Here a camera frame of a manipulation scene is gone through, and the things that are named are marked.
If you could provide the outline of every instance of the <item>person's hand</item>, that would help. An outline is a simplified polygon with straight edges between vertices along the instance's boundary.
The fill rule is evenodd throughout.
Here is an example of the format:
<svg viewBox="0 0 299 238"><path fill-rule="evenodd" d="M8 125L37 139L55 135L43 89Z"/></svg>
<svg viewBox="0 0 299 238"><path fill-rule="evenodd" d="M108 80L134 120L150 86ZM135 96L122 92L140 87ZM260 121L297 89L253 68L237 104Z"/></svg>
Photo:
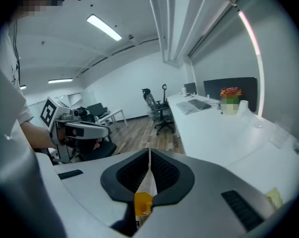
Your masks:
<svg viewBox="0 0 299 238"><path fill-rule="evenodd" d="M74 135L76 135L76 129L73 129L72 133L73 133ZM62 127L62 128L60 128L60 129L58 129L58 130L57 130L57 134L58 134L58 140L59 140L60 142L64 142L64 139L65 139L65 137L66 137L66 130L65 130L65 127ZM99 142L101 142L101 141L102 141L101 138L98 138L98 139L97 139L97 141L96 141L96 143L95 143L95 145L94 145L93 150L95 150L95 149L97 149L97 148L100 147Z"/></svg>

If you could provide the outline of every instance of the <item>white shirt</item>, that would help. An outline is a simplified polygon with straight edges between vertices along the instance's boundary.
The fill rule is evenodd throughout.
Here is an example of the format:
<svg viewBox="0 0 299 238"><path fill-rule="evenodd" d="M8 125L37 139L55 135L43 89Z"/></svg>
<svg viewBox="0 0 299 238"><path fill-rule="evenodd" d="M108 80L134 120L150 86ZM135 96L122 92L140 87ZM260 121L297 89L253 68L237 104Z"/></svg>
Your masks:
<svg viewBox="0 0 299 238"><path fill-rule="evenodd" d="M33 115L26 104L26 100L20 89L17 58L13 52L13 46L8 35L8 25L6 23L0 30L0 70L11 82L14 88L22 95L23 98L21 98L21 100L24 101L24 106L19 111L10 136L13 140L22 141L28 144L20 125L25 121L30 121L33 118Z"/></svg>

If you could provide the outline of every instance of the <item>wooden floor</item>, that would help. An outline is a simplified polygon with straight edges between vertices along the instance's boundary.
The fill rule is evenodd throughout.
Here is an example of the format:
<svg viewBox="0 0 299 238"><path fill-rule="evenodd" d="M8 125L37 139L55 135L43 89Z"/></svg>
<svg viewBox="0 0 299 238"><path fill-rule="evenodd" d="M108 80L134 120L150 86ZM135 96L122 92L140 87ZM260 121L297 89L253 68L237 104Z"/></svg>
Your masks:
<svg viewBox="0 0 299 238"><path fill-rule="evenodd" d="M118 122L119 129L111 124L111 139L117 145L114 155L143 148L156 148L185 154L181 139L177 138L176 133L172 134L171 130L165 127L156 136L155 124L157 122L154 123L149 117L128 121L128 128L124 122Z"/></svg>

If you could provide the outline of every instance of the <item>white ceiling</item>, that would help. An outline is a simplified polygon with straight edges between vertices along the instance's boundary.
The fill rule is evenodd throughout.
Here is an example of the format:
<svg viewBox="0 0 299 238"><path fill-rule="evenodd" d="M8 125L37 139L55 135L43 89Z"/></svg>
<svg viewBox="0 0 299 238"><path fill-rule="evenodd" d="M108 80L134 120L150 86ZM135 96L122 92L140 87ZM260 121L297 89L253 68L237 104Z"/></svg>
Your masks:
<svg viewBox="0 0 299 238"><path fill-rule="evenodd" d="M122 40L117 42L88 23L86 19L91 14L113 28ZM21 70L71 68L79 71L132 45L129 34L137 42L157 38L149 0L66 0L63 6L47 7L18 20Z"/></svg>
<svg viewBox="0 0 299 238"><path fill-rule="evenodd" d="M150 0L157 24L162 61L182 64L195 43L211 28L227 0Z"/></svg>

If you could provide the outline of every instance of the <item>person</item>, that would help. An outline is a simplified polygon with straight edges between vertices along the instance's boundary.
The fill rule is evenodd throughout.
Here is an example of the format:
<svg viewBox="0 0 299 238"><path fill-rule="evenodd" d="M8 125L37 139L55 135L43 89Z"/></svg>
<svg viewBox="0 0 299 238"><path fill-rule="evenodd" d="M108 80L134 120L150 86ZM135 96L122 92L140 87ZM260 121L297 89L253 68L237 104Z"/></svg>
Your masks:
<svg viewBox="0 0 299 238"><path fill-rule="evenodd" d="M10 17L9 22L5 22L0 30L0 70L5 77L11 82L14 88L23 96L20 89L20 67L19 57L17 52L13 49L9 34L8 26L14 21L21 17L28 16L34 11L39 11L41 8L47 5L51 5L52 0L24 0L21 1L16 11ZM25 98L23 98L25 104L20 111L17 120L11 131L11 138L21 142L27 141L29 145L35 148L54 148L56 145L53 144L49 132L43 127L37 127L30 123L33 115L28 107ZM66 137L65 128L58 130L58 139L62 142ZM99 142L101 139L96 141L94 149L100 146Z"/></svg>

